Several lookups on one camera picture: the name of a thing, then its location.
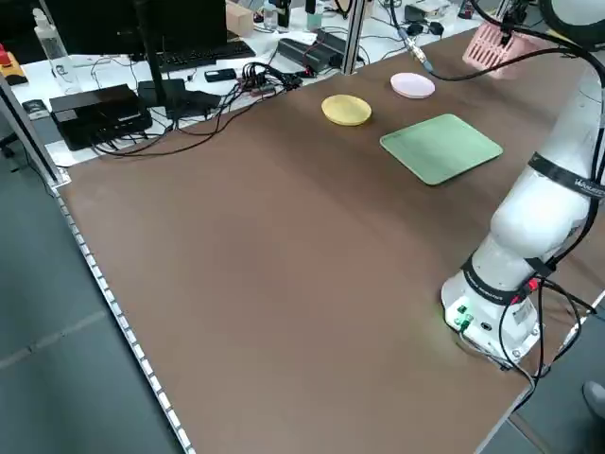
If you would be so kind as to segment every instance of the keyboard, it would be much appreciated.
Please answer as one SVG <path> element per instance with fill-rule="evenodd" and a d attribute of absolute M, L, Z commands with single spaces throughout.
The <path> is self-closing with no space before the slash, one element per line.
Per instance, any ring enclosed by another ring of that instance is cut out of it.
<path fill-rule="evenodd" d="M 256 54 L 243 41 L 232 41 L 210 49 L 193 49 L 180 52 L 165 52 L 158 55 L 160 71 L 168 73 L 182 69 L 216 64 L 217 60 L 245 59 Z"/>

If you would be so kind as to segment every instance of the brown tabletop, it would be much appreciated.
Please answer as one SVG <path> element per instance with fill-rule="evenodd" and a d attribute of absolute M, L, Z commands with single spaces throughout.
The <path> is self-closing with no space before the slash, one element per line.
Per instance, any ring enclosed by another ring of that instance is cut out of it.
<path fill-rule="evenodd" d="M 468 41 L 427 53 L 443 73 L 468 72 Z M 198 453 L 476 449 L 527 383 L 457 346 L 439 290 L 580 68 L 544 57 L 516 81 L 438 83 L 412 101 L 389 88 L 421 71 L 402 55 L 264 102 L 191 151 L 70 169 L 61 193 Z M 329 123 L 320 103 L 337 93 L 365 98 L 372 119 Z M 378 140 L 446 113 L 505 153 L 429 187 Z M 187 143 L 174 133 L 157 150 Z M 586 249 L 557 279 L 591 299 L 605 264 Z"/>

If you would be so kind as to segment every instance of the gray floor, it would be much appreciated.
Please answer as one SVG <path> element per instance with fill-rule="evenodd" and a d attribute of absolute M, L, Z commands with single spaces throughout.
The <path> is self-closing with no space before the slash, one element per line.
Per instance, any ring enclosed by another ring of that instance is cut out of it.
<path fill-rule="evenodd" d="M 181 452 L 55 201 L 0 157 L 0 452 Z"/>

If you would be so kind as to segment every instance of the pink container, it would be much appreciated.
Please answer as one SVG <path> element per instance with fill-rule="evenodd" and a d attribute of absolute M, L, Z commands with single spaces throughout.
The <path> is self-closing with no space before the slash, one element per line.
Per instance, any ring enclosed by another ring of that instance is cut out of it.
<path fill-rule="evenodd" d="M 543 41 L 532 37 L 513 33 L 509 42 L 502 45 L 504 34 L 500 28 L 492 24 L 481 25 L 473 40 L 466 48 L 462 59 L 478 70 L 488 69 L 497 64 L 534 52 L 542 47 Z M 522 62 L 505 66 L 497 71 L 488 73 L 495 79 L 516 79 Z"/>

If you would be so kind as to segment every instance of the yellow plate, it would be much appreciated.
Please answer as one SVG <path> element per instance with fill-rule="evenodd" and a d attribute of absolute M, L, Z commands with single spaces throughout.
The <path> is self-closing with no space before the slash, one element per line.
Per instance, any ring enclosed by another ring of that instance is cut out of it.
<path fill-rule="evenodd" d="M 326 97 L 321 103 L 321 109 L 328 120 L 340 126 L 361 125 L 372 115 L 370 104 L 349 95 Z"/>

